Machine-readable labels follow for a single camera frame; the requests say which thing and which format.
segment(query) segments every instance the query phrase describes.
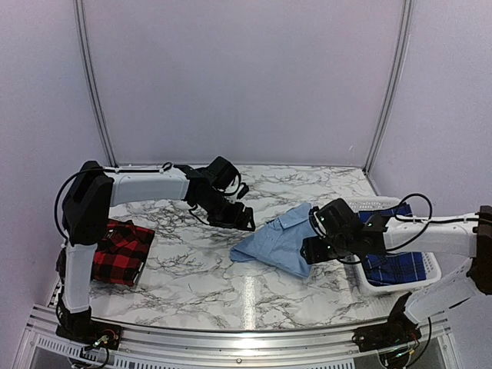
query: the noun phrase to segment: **lavender wall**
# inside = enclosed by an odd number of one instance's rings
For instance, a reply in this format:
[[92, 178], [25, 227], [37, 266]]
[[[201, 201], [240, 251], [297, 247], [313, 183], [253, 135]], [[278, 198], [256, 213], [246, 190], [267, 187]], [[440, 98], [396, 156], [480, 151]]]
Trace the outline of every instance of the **lavender wall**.
[[53, 200], [83, 161], [103, 160], [66, 0], [0, 7], [0, 368], [55, 282]]
[[402, 1], [85, 3], [119, 161], [364, 163]]
[[[427, 194], [437, 214], [492, 204], [492, 2], [416, 2], [391, 119], [371, 172], [380, 194]], [[459, 258], [439, 257], [445, 272]], [[492, 298], [453, 309], [465, 367], [492, 361]]]

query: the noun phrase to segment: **white laundry basket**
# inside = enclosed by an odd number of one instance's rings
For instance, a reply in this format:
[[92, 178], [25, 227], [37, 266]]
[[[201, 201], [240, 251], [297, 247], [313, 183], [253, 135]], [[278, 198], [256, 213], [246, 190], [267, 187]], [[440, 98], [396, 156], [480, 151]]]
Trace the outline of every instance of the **white laundry basket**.
[[[395, 207], [400, 203], [398, 198], [387, 198], [384, 196], [369, 196], [369, 197], [353, 197], [344, 198], [353, 211], [374, 211]], [[362, 268], [362, 264], [356, 264], [355, 271], [359, 283], [359, 291], [361, 294], [390, 294], [397, 291], [409, 291], [415, 288], [421, 288], [433, 284], [440, 280], [442, 273], [437, 263], [436, 257], [431, 252], [422, 253], [422, 259], [425, 266], [425, 281], [394, 284], [391, 286], [373, 286], [367, 281], [366, 274]]]

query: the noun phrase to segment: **white marble surface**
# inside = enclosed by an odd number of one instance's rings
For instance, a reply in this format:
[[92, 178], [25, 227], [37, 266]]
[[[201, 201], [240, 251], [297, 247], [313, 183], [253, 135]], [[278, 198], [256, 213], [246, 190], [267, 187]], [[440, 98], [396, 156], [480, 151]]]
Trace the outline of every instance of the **white marble surface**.
[[[251, 191], [242, 201], [257, 226], [303, 201], [373, 195], [353, 168], [240, 166]], [[247, 232], [211, 228], [182, 201], [119, 205], [110, 216], [156, 230], [138, 285], [91, 284], [95, 317], [161, 327], [260, 330], [340, 324], [386, 315], [395, 296], [361, 296], [352, 267], [314, 266], [307, 280], [257, 261], [232, 263]]]

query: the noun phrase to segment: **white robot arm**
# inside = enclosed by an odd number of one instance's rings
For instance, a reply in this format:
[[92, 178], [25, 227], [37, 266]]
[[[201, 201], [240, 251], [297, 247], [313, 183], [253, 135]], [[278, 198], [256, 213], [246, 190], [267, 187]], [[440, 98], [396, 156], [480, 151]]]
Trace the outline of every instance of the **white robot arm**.
[[[106, 232], [110, 207], [132, 201], [183, 200], [192, 206], [191, 210], [198, 206], [206, 210], [211, 226], [255, 229], [253, 210], [236, 201], [248, 192], [248, 186], [241, 183], [236, 167], [222, 157], [197, 169], [188, 165], [103, 168], [97, 162], [88, 161], [71, 178], [75, 180], [62, 202], [64, 230], [57, 216], [63, 188], [57, 196], [55, 220], [65, 238], [66, 258], [57, 306], [60, 320], [57, 334], [73, 341], [92, 344], [107, 336], [106, 331], [115, 332], [115, 337], [120, 335], [119, 326], [92, 321], [89, 305], [92, 262], [98, 241]], [[107, 347], [117, 346], [118, 339], [114, 339]]]
[[[304, 240], [301, 255], [309, 264], [348, 255], [362, 259], [368, 254], [407, 251], [442, 252], [468, 258], [435, 284], [402, 296], [387, 323], [358, 328], [354, 332], [354, 343], [361, 351], [379, 350], [420, 338], [418, 324], [432, 315], [474, 296], [492, 294], [490, 206], [482, 206], [476, 214], [447, 218], [432, 218], [431, 214], [424, 219], [376, 213], [363, 223], [343, 199], [337, 199], [322, 209], [313, 208], [310, 222], [318, 237]], [[386, 367], [404, 367], [398, 365], [407, 362], [405, 356], [396, 359], [388, 363], [385, 357]]]

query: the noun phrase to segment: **fabric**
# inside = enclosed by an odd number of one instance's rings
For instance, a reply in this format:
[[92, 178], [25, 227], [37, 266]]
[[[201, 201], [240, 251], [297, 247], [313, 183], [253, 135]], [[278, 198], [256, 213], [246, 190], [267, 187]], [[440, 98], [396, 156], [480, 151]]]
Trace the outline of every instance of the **fabric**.
[[258, 260], [307, 278], [311, 266], [302, 258], [300, 251], [305, 238], [316, 236], [309, 224], [310, 209], [310, 204], [303, 203], [268, 222], [231, 249], [231, 260]]
[[[397, 209], [379, 211], [382, 215], [412, 215], [410, 205]], [[371, 215], [378, 211], [361, 211], [359, 218], [366, 222]], [[368, 255], [362, 261], [362, 267], [367, 281], [373, 286], [388, 286], [392, 284], [425, 281], [424, 261], [420, 252], [404, 252], [396, 255]]]
[[106, 235], [98, 242], [92, 265], [97, 281], [133, 286], [148, 252], [154, 231], [133, 225], [132, 221], [110, 219]]

